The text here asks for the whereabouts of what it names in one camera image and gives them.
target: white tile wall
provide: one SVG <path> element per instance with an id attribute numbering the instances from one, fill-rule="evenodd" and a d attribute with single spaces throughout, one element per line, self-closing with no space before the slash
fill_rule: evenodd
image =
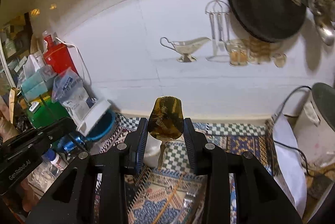
<path id="1" fill-rule="evenodd" d="M 50 22 L 58 35 L 77 45 L 93 91 L 128 113 L 149 114 L 157 97 L 172 95 L 182 100 L 185 116 L 269 115 L 296 86 L 333 83 L 335 54 L 322 44 L 310 13 L 301 32 L 283 42 L 284 68 L 273 63 L 232 67 L 208 62 L 210 42 L 194 53 L 196 62 L 177 62 L 179 54 L 161 46 L 160 37 L 210 38 L 204 11 L 209 1 L 36 0 L 41 15 L 32 21 L 37 32 Z M 58 12 L 48 10 L 50 3 L 57 4 Z M 233 16 L 230 22 L 231 38 L 249 36 Z M 70 51 L 81 72 L 76 52 Z M 303 94 L 289 101 L 286 113 L 299 110 Z"/>

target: red bottle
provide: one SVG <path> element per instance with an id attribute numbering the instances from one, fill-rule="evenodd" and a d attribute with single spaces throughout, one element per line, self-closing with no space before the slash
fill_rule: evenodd
<path id="1" fill-rule="evenodd" d="M 51 65 L 57 74 L 65 71 L 68 67 L 71 67 L 72 71 L 78 74 L 65 44 L 60 43 L 50 47 L 50 49 L 43 54 L 43 57 L 46 64 Z"/>

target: plastic bag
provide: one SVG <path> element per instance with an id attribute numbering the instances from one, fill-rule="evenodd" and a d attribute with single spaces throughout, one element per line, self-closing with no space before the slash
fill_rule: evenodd
<path id="1" fill-rule="evenodd" d="M 69 67 L 54 80 L 52 102 L 60 102 L 68 111 L 76 125 L 79 125 L 93 106 L 83 81 Z"/>

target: spoon handle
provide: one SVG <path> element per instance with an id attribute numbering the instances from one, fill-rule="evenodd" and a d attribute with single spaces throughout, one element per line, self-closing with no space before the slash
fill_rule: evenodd
<path id="1" fill-rule="evenodd" d="M 164 155 L 164 150 L 165 150 L 166 146 L 165 146 L 165 142 L 162 142 L 160 144 L 160 157 L 158 159 L 158 170 L 162 169 L 162 165 L 163 165 L 163 155 Z"/>

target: silver bolt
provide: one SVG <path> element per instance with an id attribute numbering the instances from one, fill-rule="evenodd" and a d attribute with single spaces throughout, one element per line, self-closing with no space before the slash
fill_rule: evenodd
<path id="1" fill-rule="evenodd" d="M 85 159 L 87 158 L 87 156 L 88 156 L 88 153 L 86 151 L 80 152 L 78 155 L 79 159 Z"/>
<path id="2" fill-rule="evenodd" d="M 127 145 L 125 143 L 120 143 L 116 146 L 117 149 L 119 150 L 123 150 L 126 149 Z"/>
<path id="3" fill-rule="evenodd" d="M 246 157 L 247 159 L 251 159 L 254 155 L 249 151 L 245 151 L 243 153 L 243 156 Z"/>
<path id="4" fill-rule="evenodd" d="M 215 148 L 215 145 L 213 143 L 207 143 L 205 144 L 205 148 L 209 149 L 209 150 L 212 150 Z"/>

